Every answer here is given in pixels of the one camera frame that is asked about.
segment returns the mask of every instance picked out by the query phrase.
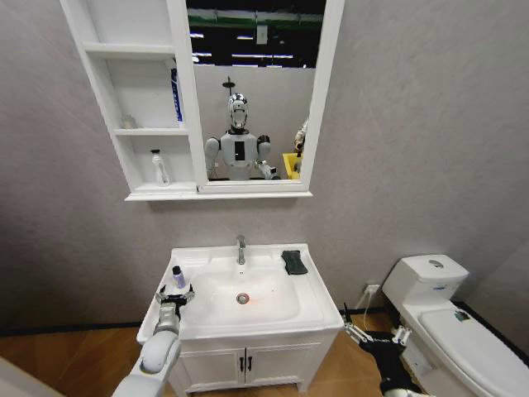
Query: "ceiling light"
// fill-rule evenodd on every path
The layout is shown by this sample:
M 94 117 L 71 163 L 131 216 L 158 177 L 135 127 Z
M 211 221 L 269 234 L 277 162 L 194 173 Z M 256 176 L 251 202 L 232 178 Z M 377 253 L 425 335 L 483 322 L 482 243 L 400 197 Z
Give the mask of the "ceiling light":
M 272 55 L 265 54 L 231 54 L 233 58 L 272 58 Z

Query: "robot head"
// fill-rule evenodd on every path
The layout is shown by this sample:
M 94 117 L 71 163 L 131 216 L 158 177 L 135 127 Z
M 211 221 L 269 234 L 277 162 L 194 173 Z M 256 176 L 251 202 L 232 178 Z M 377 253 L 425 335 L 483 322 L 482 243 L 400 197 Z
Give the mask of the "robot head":
M 234 93 L 228 100 L 231 126 L 235 130 L 244 130 L 248 119 L 248 101 L 242 93 Z

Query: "sink drain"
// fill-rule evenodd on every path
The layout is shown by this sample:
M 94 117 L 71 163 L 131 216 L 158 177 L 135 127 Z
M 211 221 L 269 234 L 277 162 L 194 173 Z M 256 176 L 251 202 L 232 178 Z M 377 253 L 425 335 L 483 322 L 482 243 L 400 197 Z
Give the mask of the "sink drain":
M 248 294 L 238 294 L 236 300 L 238 304 L 247 304 L 250 302 L 250 296 Z

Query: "mirror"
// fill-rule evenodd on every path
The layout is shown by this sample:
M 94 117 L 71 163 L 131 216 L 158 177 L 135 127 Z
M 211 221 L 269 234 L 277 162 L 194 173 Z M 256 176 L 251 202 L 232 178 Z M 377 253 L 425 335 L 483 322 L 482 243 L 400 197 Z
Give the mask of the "mirror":
M 210 182 L 300 178 L 325 6 L 187 1 Z

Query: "toilet lid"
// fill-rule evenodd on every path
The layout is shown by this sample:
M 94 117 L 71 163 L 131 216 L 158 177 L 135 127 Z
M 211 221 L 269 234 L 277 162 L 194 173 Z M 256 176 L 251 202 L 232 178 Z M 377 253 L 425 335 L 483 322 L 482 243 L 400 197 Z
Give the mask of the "toilet lid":
M 423 313 L 420 321 L 455 364 L 491 395 L 529 395 L 527 366 L 466 312 L 434 310 Z

